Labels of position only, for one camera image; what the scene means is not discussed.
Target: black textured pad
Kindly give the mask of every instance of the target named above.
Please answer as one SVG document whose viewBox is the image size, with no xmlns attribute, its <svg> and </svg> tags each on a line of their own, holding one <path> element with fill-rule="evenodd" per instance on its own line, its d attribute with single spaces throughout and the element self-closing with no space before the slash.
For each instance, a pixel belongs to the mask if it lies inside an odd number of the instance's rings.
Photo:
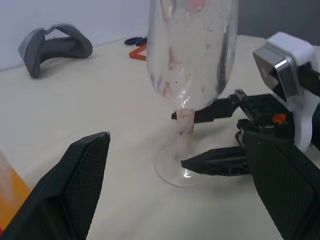
<svg viewBox="0 0 320 240">
<path fill-rule="evenodd" d="M 248 159 L 239 146 L 212 149 L 181 162 L 185 169 L 211 176 L 241 176 L 250 174 Z"/>
<path fill-rule="evenodd" d="M 0 240 L 85 240 L 100 197 L 110 136 L 73 143 L 35 186 Z"/>
<path fill-rule="evenodd" d="M 285 240 L 320 239 L 320 170 L 294 145 L 245 132 L 256 190 Z"/>
</svg>

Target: white table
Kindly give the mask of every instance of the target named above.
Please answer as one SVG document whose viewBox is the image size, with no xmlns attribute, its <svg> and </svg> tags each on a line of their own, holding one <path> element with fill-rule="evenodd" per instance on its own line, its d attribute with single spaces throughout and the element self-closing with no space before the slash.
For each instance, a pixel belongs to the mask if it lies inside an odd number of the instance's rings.
<svg viewBox="0 0 320 240">
<path fill-rule="evenodd" d="M 221 97 L 242 88 L 269 92 L 252 52 L 261 38 L 239 36 L 230 82 Z M 172 109 L 152 90 L 144 61 L 115 42 L 90 59 L 54 59 L 43 79 L 24 67 L 0 73 L 0 145 L 28 184 L 35 185 L 68 146 L 109 131 L 111 144 L 101 197 L 88 240 L 280 240 L 250 176 L 212 177 L 192 188 L 158 178 L 156 154 L 174 141 Z M 199 124 L 194 137 L 203 151 L 236 146 L 244 114 Z M 316 159 L 316 151 L 309 154 Z"/>
</svg>

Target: clear glass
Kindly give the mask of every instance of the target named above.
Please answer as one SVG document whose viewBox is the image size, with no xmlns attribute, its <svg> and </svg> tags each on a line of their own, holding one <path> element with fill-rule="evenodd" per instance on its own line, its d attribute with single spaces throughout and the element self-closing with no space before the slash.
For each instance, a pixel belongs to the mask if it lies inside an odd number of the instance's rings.
<svg viewBox="0 0 320 240">
<path fill-rule="evenodd" d="M 194 112 L 224 91 L 234 64 L 238 0 L 151 0 L 147 68 L 154 91 L 177 111 L 176 144 L 156 158 L 158 175 L 175 186 L 203 176 L 181 167 L 197 145 L 191 143 Z"/>
</svg>

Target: orange object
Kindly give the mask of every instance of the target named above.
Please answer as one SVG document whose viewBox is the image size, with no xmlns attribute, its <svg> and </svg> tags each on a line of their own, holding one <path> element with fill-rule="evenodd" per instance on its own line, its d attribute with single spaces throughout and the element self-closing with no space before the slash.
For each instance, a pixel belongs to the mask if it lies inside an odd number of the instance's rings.
<svg viewBox="0 0 320 240">
<path fill-rule="evenodd" d="M 275 124 L 286 124 L 287 123 L 287 115 L 286 114 L 277 114 L 272 119 L 273 123 Z"/>
<path fill-rule="evenodd" d="M 0 150 L 0 229 L 5 230 L 31 189 L 9 164 Z"/>
<path fill-rule="evenodd" d="M 140 55 L 139 53 L 141 53 L 142 51 L 147 49 L 147 44 L 144 44 L 142 46 L 140 46 L 139 48 L 137 48 L 136 50 L 130 52 L 129 57 L 131 59 L 138 59 L 138 60 L 143 60 L 143 61 L 147 61 L 147 57 L 144 55 Z"/>
</svg>

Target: orange tool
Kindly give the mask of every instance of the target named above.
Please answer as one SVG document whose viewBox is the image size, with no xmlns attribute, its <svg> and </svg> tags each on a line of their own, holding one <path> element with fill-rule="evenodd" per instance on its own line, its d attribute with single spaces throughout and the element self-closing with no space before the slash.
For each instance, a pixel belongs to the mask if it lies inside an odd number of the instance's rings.
<svg viewBox="0 0 320 240">
<path fill-rule="evenodd" d="M 138 60 L 146 61 L 147 57 L 144 56 L 144 55 L 139 54 L 139 53 L 141 53 L 142 51 L 144 51 L 146 49 L 147 49 L 147 44 L 144 44 L 144 45 L 138 47 L 136 50 L 130 52 L 129 56 L 130 56 L 131 59 L 138 59 Z"/>
</svg>

